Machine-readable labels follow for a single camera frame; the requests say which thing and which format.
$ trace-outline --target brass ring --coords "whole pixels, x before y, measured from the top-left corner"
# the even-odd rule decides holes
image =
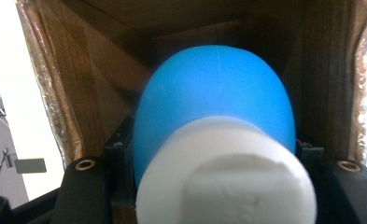
[[[361,171],[360,167],[351,161],[338,161],[337,165],[340,166],[341,169],[344,169],[352,173]]]
[[[96,164],[96,161],[87,159],[83,161],[79,161],[78,164],[76,164],[76,170],[78,171],[85,171],[88,169],[91,169]]]

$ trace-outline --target blue dome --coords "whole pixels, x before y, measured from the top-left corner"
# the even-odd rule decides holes
[[[209,116],[251,123],[294,154],[289,98],[271,67],[243,49],[195,47],[169,58],[142,95],[134,124],[136,185],[171,133]]]

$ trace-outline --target white cap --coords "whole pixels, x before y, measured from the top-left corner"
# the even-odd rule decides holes
[[[140,224],[315,223],[309,176],[283,146],[240,119],[210,117],[174,132],[146,170]]]

